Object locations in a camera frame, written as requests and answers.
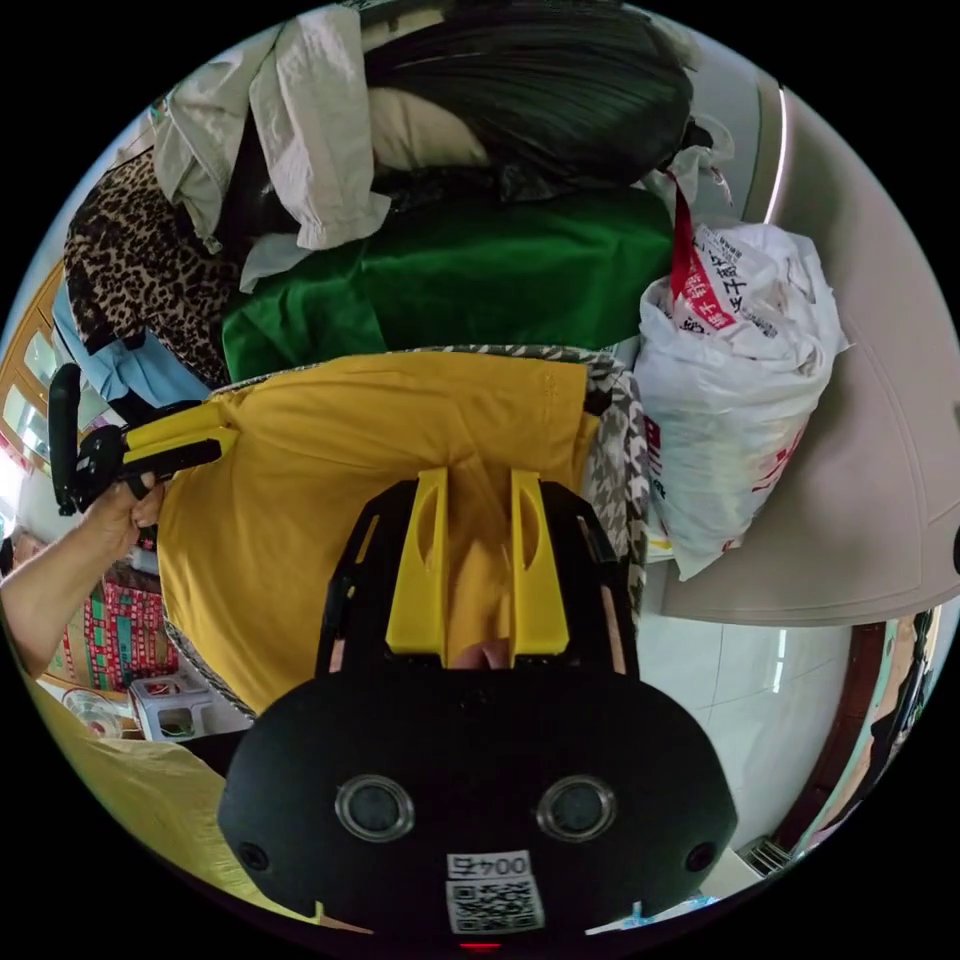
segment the light blue cloth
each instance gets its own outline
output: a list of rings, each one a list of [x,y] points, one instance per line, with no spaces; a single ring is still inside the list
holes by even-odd
[[[144,344],[128,350],[119,340],[93,356],[77,334],[66,283],[53,301],[53,322],[77,366],[106,401],[120,400],[133,391],[154,407],[184,400],[206,400],[210,389],[201,383],[162,343],[147,332]]]

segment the camera lens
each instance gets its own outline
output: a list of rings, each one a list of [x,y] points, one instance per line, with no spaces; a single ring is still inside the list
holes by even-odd
[[[337,794],[336,813],[355,837],[372,843],[397,840],[413,829],[413,801],[388,777],[354,777]]]
[[[565,777],[544,793],[537,823],[548,836],[582,843],[600,836],[615,815],[613,791],[606,784],[595,777]]]

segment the green cloth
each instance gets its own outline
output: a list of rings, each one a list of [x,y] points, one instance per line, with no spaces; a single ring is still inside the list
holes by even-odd
[[[260,280],[224,319],[227,366],[236,383],[413,347],[599,350],[637,334],[672,248],[667,209],[643,190],[434,204]]]

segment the black handle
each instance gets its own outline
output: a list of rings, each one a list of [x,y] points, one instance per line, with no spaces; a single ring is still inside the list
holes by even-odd
[[[80,414],[80,368],[65,363],[50,383],[47,429],[50,442],[50,475],[60,515],[76,512],[73,502],[77,472],[77,420]]]

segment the yellow clothing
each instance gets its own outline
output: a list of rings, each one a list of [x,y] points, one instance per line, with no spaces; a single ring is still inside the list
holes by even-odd
[[[80,779],[117,823],[154,853],[255,907],[305,923],[357,930],[319,910],[316,919],[307,920],[257,890],[217,827],[223,778],[189,750],[175,743],[100,740],[39,684],[25,674],[24,680]]]
[[[510,468],[579,489],[586,370],[478,354],[345,357],[214,397],[240,436],[160,518],[172,622],[262,712],[313,676],[327,585],[365,504],[449,467],[448,662],[500,634]]]

